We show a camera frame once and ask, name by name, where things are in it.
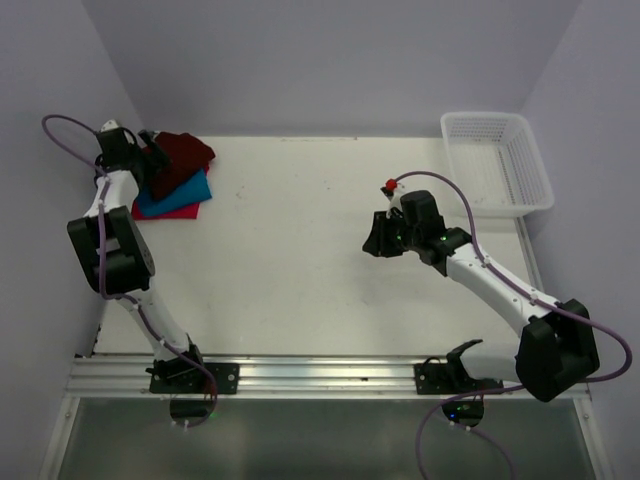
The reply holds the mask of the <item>dark red t-shirt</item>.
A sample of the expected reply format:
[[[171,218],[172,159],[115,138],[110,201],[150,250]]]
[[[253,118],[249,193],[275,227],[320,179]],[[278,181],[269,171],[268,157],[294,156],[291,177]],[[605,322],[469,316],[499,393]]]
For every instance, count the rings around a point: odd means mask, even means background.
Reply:
[[[161,131],[155,142],[171,160],[149,182],[151,198],[156,202],[167,198],[199,171],[206,170],[216,158],[210,146],[189,133]]]

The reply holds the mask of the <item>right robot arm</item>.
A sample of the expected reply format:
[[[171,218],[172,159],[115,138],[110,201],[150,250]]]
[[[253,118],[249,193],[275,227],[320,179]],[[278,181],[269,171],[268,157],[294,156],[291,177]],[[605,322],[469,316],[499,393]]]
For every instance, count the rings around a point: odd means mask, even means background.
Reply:
[[[599,369],[593,330],[574,319],[588,314],[580,302],[560,303],[512,274],[506,277],[513,284],[506,285],[490,271],[488,255],[475,250],[470,233],[446,227],[430,192],[407,192],[398,184],[381,191],[389,206],[375,212],[363,251],[384,258],[416,253],[480,298],[519,339],[516,346],[469,340],[448,352],[443,363],[425,361],[423,376],[456,393],[515,382],[549,402]]]

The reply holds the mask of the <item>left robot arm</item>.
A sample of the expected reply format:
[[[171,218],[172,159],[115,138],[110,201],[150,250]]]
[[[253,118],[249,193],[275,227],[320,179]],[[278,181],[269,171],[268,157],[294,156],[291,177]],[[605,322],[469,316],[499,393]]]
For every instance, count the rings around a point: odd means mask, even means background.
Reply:
[[[114,120],[95,136],[101,149],[94,163],[96,195],[86,213],[67,225],[82,271],[90,287],[117,302],[143,332],[154,355],[152,373],[162,377],[173,369],[175,384],[197,392],[208,369],[154,286],[154,260],[132,215],[142,187],[169,159],[149,132],[136,136]]]

